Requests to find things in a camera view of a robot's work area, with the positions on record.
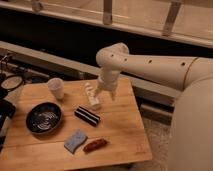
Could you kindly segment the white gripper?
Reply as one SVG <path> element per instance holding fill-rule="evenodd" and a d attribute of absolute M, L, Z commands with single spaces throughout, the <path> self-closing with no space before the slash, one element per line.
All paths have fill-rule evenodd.
<path fill-rule="evenodd" d="M 102 68 L 98 76 L 97 88 L 93 91 L 93 97 L 97 98 L 100 91 L 109 91 L 111 92 L 111 99 L 114 101 L 116 99 L 115 90 L 117 88 L 118 77 L 118 71 Z"/>

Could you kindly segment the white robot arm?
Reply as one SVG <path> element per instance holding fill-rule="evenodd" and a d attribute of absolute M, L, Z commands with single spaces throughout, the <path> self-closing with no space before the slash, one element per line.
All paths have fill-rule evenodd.
<path fill-rule="evenodd" d="M 170 129 L 167 171 L 213 171 L 213 59 L 131 55 L 123 43 L 96 54 L 97 94 L 114 95 L 124 71 L 181 92 Z"/>

